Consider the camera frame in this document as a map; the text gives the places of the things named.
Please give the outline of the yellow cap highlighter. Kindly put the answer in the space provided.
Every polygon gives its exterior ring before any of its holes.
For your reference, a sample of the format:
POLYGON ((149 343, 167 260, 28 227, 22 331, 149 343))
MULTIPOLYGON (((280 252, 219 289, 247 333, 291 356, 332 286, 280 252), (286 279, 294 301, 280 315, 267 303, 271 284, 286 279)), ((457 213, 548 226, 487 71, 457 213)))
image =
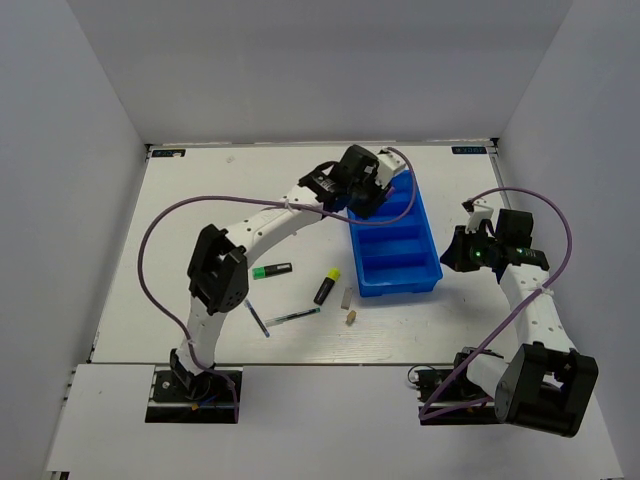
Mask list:
POLYGON ((331 268, 329 270, 314 296, 313 302, 316 305, 321 306, 324 304, 326 298, 335 286, 336 282, 339 280, 340 276, 341 271, 338 268, 331 268))

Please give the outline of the grey eraser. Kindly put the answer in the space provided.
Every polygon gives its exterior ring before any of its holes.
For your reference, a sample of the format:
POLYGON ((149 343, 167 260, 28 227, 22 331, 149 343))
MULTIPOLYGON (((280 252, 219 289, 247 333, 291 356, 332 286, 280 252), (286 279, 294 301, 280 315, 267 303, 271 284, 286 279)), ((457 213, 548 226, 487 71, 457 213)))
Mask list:
POLYGON ((352 298, 353 298, 353 289, 351 287, 347 287, 344 290, 344 294, 343 294, 342 301, 341 301, 341 308, 343 310, 349 310, 350 309, 352 298))

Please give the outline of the green cap highlighter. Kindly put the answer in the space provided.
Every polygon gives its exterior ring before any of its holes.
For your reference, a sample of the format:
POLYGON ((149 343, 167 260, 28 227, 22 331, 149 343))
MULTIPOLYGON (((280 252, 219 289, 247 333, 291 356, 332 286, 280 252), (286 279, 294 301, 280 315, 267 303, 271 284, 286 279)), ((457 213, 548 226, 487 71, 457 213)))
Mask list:
POLYGON ((255 267, 252 269, 252 277, 254 280, 270 278, 274 276, 279 276, 282 274, 288 274, 293 271, 293 266, 291 263, 278 263, 272 265, 265 265, 260 267, 255 267))

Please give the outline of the green pen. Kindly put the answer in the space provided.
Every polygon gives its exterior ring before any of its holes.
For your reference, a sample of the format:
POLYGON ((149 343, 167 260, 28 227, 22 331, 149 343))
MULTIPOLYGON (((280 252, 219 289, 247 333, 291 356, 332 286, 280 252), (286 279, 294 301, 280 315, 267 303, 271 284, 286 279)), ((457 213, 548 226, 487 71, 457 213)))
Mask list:
POLYGON ((303 311, 299 311, 299 312, 294 312, 294 313, 290 313, 287 315, 283 315, 283 316, 279 316, 270 320, 267 320, 265 322, 265 325, 267 327, 274 327, 276 325, 291 321, 291 320, 296 320, 296 319, 300 319, 300 318, 304 318, 307 316, 311 316, 311 315, 315 315, 318 314, 321 311, 321 309, 319 307, 316 308, 311 308, 308 310, 303 310, 303 311))

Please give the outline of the blue pen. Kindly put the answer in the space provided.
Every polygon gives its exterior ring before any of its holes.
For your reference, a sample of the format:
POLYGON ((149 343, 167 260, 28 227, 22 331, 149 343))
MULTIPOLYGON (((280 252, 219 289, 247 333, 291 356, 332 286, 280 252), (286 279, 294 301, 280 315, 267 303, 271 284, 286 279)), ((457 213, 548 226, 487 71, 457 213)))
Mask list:
POLYGON ((261 329, 261 331, 264 334, 264 336, 266 338, 270 338, 270 332, 269 332, 266 324, 263 322, 263 320, 261 319, 261 317, 259 316, 259 314, 257 313, 256 309, 254 308, 254 306, 252 305, 252 303, 250 302, 250 300, 248 298, 246 298, 244 300, 244 304, 245 304, 246 308, 249 310, 249 312, 252 315, 253 319, 256 321, 257 325, 261 329))

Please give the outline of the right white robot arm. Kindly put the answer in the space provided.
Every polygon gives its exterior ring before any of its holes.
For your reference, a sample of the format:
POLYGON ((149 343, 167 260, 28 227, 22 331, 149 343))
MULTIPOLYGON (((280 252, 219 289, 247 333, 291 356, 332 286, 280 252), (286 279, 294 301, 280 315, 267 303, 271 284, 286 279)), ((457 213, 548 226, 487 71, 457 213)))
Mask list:
POLYGON ((455 358, 459 368, 451 374, 452 388, 466 399, 483 391, 493 399, 501 423, 573 437, 599 370, 594 358, 577 351, 562 326, 545 284, 547 258, 531 246, 533 217, 510 209, 495 213, 479 201, 464 207, 469 219, 456 227, 440 261, 456 272, 486 267, 495 274, 515 314, 511 324, 518 349, 505 360, 488 349, 465 348, 455 358))

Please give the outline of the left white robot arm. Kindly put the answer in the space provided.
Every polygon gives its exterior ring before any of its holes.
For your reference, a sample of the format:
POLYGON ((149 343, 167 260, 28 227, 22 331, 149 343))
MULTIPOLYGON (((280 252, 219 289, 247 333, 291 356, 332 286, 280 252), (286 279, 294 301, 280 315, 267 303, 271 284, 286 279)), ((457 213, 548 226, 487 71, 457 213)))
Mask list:
POLYGON ((268 250, 298 230, 344 209, 362 219, 387 200, 391 180, 406 163, 389 153, 350 146, 338 162, 325 162, 301 177, 286 195, 228 226, 203 228, 187 276, 191 296, 189 337, 170 354, 177 387, 199 399, 211 387, 215 348, 226 316, 249 291, 249 270, 268 250))

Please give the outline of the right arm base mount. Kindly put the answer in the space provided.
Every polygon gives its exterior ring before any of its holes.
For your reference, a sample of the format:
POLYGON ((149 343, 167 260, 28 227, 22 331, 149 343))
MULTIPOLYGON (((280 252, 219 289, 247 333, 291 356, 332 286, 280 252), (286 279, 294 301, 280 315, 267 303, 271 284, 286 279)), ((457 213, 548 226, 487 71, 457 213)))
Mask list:
MULTIPOLYGON (((414 365, 407 371, 407 383, 417 392, 418 411, 441 383, 453 371, 429 365, 414 365)), ((431 414, 439 409, 458 406, 465 402, 472 405, 459 408, 435 418, 422 419, 421 426, 481 426, 499 423, 494 412, 493 400, 482 402, 487 394, 477 385, 459 377, 454 380, 427 410, 431 414)))

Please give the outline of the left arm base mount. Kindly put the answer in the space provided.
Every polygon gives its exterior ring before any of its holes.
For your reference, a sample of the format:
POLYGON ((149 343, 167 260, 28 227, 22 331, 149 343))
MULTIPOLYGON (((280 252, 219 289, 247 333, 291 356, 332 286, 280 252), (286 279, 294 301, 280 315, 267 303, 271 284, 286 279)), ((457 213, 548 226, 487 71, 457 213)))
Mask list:
POLYGON ((145 413, 148 424, 236 424, 239 409, 227 382, 205 375, 189 392, 169 369, 156 370, 145 413))

